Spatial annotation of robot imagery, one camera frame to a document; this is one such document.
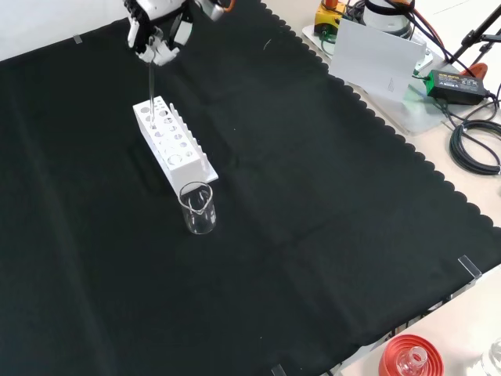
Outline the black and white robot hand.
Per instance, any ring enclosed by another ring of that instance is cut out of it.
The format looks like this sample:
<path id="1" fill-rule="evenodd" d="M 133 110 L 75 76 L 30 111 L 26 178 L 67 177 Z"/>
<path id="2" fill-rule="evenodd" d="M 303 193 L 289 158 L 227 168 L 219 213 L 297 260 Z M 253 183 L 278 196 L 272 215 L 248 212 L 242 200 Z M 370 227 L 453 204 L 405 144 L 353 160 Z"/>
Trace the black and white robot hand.
<path id="1" fill-rule="evenodd" d="M 145 63 L 163 66 L 179 53 L 193 30 L 187 1 L 125 0 L 128 47 Z"/>

